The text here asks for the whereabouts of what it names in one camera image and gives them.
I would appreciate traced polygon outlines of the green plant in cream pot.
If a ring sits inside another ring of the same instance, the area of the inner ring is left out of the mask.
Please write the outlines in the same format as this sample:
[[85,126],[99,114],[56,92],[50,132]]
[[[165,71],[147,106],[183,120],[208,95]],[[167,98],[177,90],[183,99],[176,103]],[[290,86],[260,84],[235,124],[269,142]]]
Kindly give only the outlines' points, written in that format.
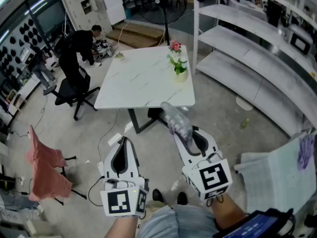
[[169,63],[173,67],[174,81],[177,83],[183,83],[188,78],[188,66],[187,60],[182,56],[167,55]]

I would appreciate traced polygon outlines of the black tablet with blue screen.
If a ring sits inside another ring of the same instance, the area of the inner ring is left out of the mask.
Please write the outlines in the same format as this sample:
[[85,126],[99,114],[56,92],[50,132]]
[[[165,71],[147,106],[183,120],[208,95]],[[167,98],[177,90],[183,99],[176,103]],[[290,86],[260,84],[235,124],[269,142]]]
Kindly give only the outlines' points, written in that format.
[[294,209],[281,212],[274,208],[256,210],[244,220],[218,232],[212,238],[294,238]]

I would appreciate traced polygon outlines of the purple cloth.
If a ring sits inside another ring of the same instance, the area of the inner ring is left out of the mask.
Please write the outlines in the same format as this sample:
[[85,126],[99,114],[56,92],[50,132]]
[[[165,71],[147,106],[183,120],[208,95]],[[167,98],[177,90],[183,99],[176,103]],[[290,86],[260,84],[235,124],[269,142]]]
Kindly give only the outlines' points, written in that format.
[[307,168],[311,158],[313,157],[316,149],[317,135],[305,135],[299,141],[299,152],[297,160],[297,168],[299,171]]

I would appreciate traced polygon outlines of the black office chair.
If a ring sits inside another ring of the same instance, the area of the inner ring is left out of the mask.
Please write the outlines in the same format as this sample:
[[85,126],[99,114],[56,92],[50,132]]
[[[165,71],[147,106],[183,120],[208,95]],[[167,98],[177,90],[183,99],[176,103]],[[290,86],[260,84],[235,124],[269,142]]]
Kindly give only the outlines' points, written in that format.
[[66,77],[62,80],[61,85],[59,87],[59,90],[56,91],[57,86],[54,85],[46,90],[43,91],[43,95],[46,96],[48,94],[53,94],[56,96],[55,105],[59,106],[64,103],[67,103],[70,107],[73,106],[73,104],[76,105],[75,113],[74,113],[74,120],[78,121],[78,111],[80,107],[86,103],[90,107],[93,108],[94,111],[97,111],[97,109],[94,107],[92,103],[90,103],[87,98],[91,96],[96,91],[100,91],[100,87],[93,88],[90,90],[90,82],[91,77],[86,72],[86,70],[83,67],[79,67],[79,74],[81,78],[83,79],[83,84],[74,84],[73,80],[69,80],[69,77]]

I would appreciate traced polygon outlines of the person's light blue shirt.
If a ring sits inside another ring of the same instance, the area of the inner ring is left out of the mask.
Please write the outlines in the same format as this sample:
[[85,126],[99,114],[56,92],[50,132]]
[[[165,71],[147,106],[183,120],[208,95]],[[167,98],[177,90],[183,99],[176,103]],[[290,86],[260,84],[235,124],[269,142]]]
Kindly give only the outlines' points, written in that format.
[[137,238],[212,238],[218,233],[213,214],[191,205],[166,205],[141,225]]

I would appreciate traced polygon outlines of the white oval pad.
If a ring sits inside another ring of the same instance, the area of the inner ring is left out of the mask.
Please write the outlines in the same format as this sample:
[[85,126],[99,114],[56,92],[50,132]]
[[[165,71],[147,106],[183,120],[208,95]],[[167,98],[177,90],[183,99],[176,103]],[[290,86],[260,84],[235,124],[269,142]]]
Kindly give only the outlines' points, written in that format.
[[254,107],[251,103],[249,103],[239,95],[236,96],[236,104],[245,111],[251,111]]

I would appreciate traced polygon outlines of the white microwave oven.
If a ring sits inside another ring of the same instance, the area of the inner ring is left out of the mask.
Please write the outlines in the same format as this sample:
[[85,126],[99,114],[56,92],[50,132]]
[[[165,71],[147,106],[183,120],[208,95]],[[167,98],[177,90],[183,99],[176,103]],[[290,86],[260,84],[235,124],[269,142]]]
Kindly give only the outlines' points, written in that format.
[[302,55],[307,56],[311,50],[313,40],[310,35],[292,31],[289,37],[289,44]]

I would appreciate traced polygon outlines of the white cabinet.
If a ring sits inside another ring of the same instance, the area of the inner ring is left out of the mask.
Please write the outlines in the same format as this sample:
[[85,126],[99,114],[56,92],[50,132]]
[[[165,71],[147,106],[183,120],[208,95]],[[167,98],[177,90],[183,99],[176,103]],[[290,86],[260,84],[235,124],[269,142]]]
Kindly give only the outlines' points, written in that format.
[[102,28],[101,36],[112,31],[103,0],[63,0],[67,13],[76,30],[90,30],[92,26]]

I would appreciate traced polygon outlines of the white paper sheet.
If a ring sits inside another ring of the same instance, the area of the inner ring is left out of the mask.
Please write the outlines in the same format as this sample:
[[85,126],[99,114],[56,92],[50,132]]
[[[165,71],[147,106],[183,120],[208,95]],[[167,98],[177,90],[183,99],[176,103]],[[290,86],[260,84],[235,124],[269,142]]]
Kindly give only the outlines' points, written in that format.
[[118,142],[122,138],[122,135],[120,133],[115,134],[109,141],[108,144],[109,146],[112,146],[116,142]]

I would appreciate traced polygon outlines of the pink cloth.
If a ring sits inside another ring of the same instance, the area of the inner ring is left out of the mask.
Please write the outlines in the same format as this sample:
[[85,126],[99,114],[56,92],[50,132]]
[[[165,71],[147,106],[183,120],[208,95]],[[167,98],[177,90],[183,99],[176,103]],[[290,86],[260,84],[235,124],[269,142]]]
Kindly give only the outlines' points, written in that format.
[[32,126],[29,129],[29,139],[30,150],[26,153],[26,159],[33,173],[29,199],[38,202],[46,198],[68,198],[72,183],[57,171],[57,168],[67,166],[62,152],[44,145]]

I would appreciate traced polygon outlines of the person's left forearm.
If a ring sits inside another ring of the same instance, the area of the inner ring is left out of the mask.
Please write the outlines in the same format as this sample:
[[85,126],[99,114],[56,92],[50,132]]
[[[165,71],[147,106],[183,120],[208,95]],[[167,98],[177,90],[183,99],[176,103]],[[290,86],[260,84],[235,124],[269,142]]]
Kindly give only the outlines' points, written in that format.
[[117,218],[104,238],[135,238],[138,217]]

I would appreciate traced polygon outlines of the white shelving unit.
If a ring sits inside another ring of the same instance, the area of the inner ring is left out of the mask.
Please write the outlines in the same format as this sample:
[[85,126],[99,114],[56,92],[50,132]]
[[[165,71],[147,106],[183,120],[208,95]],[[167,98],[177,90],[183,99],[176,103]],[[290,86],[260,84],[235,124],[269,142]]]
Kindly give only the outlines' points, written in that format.
[[198,70],[259,109],[288,135],[317,129],[317,63],[279,30],[241,10],[194,2],[194,53],[212,47]]

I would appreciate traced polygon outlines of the person's right forearm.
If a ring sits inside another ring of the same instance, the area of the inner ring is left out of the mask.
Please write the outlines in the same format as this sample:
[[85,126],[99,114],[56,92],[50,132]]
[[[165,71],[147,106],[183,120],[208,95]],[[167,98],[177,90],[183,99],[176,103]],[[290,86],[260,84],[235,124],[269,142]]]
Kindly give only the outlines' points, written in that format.
[[233,199],[227,193],[213,198],[211,209],[217,226],[221,230],[230,228],[247,217],[247,214],[233,201]]

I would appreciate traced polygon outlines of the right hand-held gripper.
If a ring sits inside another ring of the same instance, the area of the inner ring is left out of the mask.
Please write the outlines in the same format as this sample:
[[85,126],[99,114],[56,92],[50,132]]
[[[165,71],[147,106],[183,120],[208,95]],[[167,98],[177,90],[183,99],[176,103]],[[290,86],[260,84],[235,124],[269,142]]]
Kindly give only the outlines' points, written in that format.
[[182,173],[199,199],[208,200],[228,192],[231,171],[214,137],[197,126],[193,126],[192,139],[184,140],[178,133],[173,137],[184,164]]

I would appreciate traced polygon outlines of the white box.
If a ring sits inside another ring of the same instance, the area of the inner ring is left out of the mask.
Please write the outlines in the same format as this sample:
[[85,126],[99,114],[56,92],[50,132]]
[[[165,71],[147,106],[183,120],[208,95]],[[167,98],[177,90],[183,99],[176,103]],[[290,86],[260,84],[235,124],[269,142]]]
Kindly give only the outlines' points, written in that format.
[[306,169],[297,168],[299,135],[269,153],[243,153],[234,170],[243,177],[247,212],[269,208],[297,213],[317,190],[315,153]]

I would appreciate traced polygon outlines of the black floor fan stand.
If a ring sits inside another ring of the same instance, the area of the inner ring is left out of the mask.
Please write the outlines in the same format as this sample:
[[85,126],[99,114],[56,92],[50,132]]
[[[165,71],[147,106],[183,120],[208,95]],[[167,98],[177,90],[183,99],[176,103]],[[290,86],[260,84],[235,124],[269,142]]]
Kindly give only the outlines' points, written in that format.
[[168,26],[181,18],[187,0],[137,0],[140,15],[148,22],[164,26],[164,39],[170,44]]

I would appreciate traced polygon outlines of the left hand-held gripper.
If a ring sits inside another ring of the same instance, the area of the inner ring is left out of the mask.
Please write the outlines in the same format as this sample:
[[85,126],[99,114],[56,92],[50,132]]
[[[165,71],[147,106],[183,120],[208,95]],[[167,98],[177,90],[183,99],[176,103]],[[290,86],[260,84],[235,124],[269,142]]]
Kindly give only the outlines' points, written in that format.
[[[104,173],[107,179],[104,179],[100,195],[105,214],[109,217],[144,217],[149,180],[139,177],[139,162],[130,139],[122,137],[112,146],[104,161]],[[118,178],[122,173],[127,178]]]

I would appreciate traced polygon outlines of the black chair frame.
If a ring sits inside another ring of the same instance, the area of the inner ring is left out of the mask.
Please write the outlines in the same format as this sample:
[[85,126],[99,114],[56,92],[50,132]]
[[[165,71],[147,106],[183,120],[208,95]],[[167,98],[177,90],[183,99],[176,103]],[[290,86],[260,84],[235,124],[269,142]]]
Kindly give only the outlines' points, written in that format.
[[[65,161],[70,161],[70,160],[76,160],[77,157],[76,156],[73,156],[73,157],[70,157],[70,158],[65,158]],[[66,172],[65,172],[65,168],[62,167],[62,172],[60,173],[61,175],[63,175],[65,178],[66,178]],[[80,197],[84,198],[85,200],[87,200],[87,196],[75,191],[74,189],[71,190],[73,193],[79,195]],[[54,200],[56,200],[58,203],[60,203],[62,206],[64,205],[64,203],[60,200],[58,200],[57,198],[54,198]]]

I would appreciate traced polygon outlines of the grey floor device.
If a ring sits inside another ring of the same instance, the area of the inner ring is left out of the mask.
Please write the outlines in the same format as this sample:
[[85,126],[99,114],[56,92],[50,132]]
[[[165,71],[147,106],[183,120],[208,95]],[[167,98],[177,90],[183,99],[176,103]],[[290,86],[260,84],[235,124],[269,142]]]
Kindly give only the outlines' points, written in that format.
[[93,43],[93,51],[97,53],[96,60],[102,60],[113,56],[114,47],[107,40],[97,40]]

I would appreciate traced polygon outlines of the pink flowers in pot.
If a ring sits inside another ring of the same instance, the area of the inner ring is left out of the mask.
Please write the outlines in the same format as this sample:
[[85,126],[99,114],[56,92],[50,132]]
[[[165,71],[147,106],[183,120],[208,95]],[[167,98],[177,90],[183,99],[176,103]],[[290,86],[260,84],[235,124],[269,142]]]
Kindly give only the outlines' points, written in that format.
[[177,40],[171,40],[168,48],[169,48],[172,55],[175,54],[175,55],[179,56],[182,53],[182,50],[181,50],[182,45]]

